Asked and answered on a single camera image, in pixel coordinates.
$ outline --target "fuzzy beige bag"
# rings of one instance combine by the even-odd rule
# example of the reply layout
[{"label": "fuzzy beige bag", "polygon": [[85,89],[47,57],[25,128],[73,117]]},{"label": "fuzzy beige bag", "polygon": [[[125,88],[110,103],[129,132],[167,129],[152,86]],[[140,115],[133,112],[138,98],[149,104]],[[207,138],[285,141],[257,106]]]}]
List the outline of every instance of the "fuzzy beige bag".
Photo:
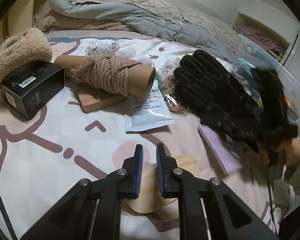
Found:
[{"label": "fuzzy beige bag", "polygon": [[2,80],[23,64],[51,61],[51,46],[37,28],[25,30],[22,36],[12,36],[0,46],[0,85]]}]

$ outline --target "bed sheet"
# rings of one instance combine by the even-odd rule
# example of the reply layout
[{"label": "bed sheet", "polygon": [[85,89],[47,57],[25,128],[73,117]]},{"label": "bed sheet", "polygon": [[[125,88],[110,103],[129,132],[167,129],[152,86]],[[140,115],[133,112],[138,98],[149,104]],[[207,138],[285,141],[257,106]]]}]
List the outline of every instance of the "bed sheet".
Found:
[{"label": "bed sheet", "polygon": [[[54,31],[46,34],[53,59],[59,55],[85,55],[96,38],[117,40],[121,50],[135,50],[135,59],[151,60],[158,68],[166,58],[195,48],[138,33],[120,31]],[[144,146],[144,166],[156,162],[155,146],[164,143],[173,157],[193,156],[200,178],[220,177],[274,230],[266,173],[258,155],[247,146],[240,153],[244,168],[225,176],[206,142],[200,137],[198,118],[172,114],[176,124],[140,133],[125,132],[124,102],[85,114],[75,94],[76,82],[66,86],[32,119],[24,120],[0,96],[0,193],[20,238],[47,210],[82,178],[102,179]],[[289,207],[289,187],[272,184],[276,224]],[[176,209],[177,201],[166,208]],[[137,214],[122,203],[120,239],[179,239],[178,217],[163,219],[162,212]],[[0,227],[9,235],[0,213]]]}]

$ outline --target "black box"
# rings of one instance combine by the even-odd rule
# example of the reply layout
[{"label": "black box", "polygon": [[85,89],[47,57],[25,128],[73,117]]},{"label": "black box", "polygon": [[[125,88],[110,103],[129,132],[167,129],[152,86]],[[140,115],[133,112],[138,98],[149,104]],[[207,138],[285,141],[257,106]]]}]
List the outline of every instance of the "black box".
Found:
[{"label": "black box", "polygon": [[1,93],[5,102],[31,120],[64,86],[64,67],[33,61],[6,76],[1,83]]}]

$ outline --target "metal screw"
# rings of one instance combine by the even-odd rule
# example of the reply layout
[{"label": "metal screw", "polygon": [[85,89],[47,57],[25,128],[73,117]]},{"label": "metal screw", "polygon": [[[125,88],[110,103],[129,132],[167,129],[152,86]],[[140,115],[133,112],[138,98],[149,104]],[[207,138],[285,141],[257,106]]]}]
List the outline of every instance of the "metal screw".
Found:
[{"label": "metal screw", "polygon": [[218,186],[218,185],[221,184],[221,180],[220,180],[219,178],[217,178],[217,177],[214,177],[214,178],[211,179],[211,183],[212,183],[213,185]]},{"label": "metal screw", "polygon": [[183,169],[175,168],[175,169],[173,169],[173,173],[176,175],[181,175],[183,173]]},{"label": "metal screw", "polygon": [[127,174],[127,170],[126,169],[118,169],[117,170],[117,174],[120,176],[126,175]]},{"label": "metal screw", "polygon": [[79,185],[81,185],[81,186],[87,186],[88,184],[89,184],[88,179],[80,179],[80,181],[79,181]]}]

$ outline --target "clear plastic container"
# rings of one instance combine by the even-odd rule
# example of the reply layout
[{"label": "clear plastic container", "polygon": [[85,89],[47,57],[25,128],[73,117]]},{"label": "clear plastic container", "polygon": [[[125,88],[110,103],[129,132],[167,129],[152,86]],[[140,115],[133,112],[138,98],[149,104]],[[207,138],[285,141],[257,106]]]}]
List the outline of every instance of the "clear plastic container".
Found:
[{"label": "clear plastic container", "polygon": [[239,34],[241,42],[238,52],[235,54],[235,69],[242,68],[249,74],[249,68],[269,67],[275,69],[284,87],[284,94],[287,97],[290,109],[296,114],[290,112],[289,116],[300,123],[300,83],[291,76],[286,69],[268,54],[264,49],[253,41]]}]

